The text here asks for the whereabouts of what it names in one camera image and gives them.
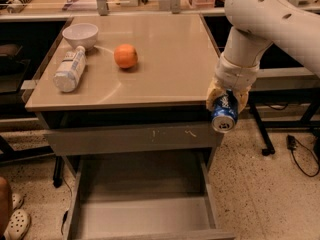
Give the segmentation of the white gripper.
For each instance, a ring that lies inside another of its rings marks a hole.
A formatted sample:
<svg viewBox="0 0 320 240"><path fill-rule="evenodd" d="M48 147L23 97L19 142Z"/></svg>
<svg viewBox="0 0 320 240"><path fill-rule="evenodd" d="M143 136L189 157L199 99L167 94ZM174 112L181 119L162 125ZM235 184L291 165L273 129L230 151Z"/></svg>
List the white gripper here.
<svg viewBox="0 0 320 240"><path fill-rule="evenodd" d="M207 89L206 108L214 109L214 101L221 97L225 90L232 90L238 102L238 113L241 113L247 105L249 91L257 79L259 66L238 66L229 62L224 54L221 54L215 69L213 78Z"/></svg>

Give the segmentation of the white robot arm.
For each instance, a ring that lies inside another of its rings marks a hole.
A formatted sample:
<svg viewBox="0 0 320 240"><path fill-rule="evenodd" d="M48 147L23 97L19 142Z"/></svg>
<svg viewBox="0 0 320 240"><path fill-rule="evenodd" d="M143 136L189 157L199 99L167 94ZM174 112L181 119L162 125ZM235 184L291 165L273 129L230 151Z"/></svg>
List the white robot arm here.
<svg viewBox="0 0 320 240"><path fill-rule="evenodd" d="M208 110L228 90L238 109L244 109L262 55L271 45L320 76L318 15L299 9L292 0L225 0L224 10L232 28L207 90Z"/></svg>

